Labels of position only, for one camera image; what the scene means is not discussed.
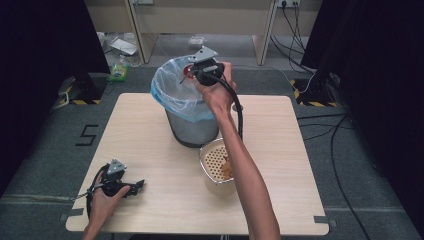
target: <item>black curtain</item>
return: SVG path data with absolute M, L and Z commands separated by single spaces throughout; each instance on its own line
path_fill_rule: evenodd
M 62 82 L 109 67 L 83 0 L 1 1 L 0 24 L 1 196 Z
M 331 48 L 328 43 L 347 6 L 323 1 L 306 49 L 315 63 Z M 424 236 L 424 1 L 367 1 L 354 17 L 359 27 L 344 40 L 331 69 L 341 78 L 341 90 L 378 166 Z

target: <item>forearm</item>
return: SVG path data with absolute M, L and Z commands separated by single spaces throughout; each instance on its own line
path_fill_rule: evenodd
M 230 114 L 219 114 L 217 121 L 232 165 L 237 193 L 249 224 L 250 237 L 280 239 L 280 228 L 265 182 L 240 139 Z

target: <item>blue plastic bag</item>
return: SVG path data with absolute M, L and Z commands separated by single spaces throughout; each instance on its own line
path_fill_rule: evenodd
M 167 111 L 196 123 L 214 119 L 194 79 L 185 79 L 184 68 L 191 64 L 189 56 L 174 58 L 162 65 L 153 77 L 150 93 Z

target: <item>human arm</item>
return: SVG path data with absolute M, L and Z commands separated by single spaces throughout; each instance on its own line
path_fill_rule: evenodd
M 235 89 L 231 79 L 232 66 L 224 63 L 224 76 Z M 230 158 L 234 181 L 249 227 L 249 238 L 280 239 L 280 228 L 272 209 L 271 199 L 259 169 L 249 154 L 231 116 L 233 102 L 228 91 L 220 84 L 211 87 L 197 85 L 203 99 L 214 113 Z
M 102 174 L 96 180 L 96 183 L 100 182 Z M 93 202 L 91 205 L 91 213 L 88 225 L 85 227 L 83 240 L 95 239 L 105 224 L 106 220 L 112 216 L 113 211 L 118 206 L 121 198 L 130 190 L 129 186 L 121 188 L 118 193 L 113 197 L 105 195 L 101 188 L 94 191 Z

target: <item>trash can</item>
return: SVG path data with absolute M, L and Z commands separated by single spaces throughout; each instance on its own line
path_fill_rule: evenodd
M 195 79 L 181 82 L 189 56 L 174 58 L 156 71 L 151 94 L 166 112 L 172 133 L 182 145 L 200 148 L 216 139 L 219 128 L 214 115 L 197 91 Z

